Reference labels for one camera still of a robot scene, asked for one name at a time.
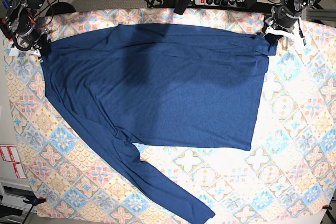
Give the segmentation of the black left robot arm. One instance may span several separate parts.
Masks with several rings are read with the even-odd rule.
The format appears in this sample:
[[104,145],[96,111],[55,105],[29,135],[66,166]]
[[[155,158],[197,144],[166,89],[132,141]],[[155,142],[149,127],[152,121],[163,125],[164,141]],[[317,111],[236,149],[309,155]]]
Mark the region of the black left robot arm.
[[300,23],[302,12],[313,6],[316,0],[281,0],[280,5],[271,8],[271,16],[264,20],[263,36],[268,40],[293,35],[295,24]]

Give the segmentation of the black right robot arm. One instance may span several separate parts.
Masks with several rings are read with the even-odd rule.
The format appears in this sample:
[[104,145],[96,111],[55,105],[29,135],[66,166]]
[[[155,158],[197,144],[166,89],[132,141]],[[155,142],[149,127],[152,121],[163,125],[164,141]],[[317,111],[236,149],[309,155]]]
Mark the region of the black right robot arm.
[[5,37],[22,52],[37,51],[41,56],[51,52],[51,40],[47,38],[50,22],[38,21],[39,10],[44,3],[49,6],[51,16],[63,13],[65,3],[52,4],[50,0],[11,0],[3,1],[6,8],[5,17],[1,18],[1,31]]

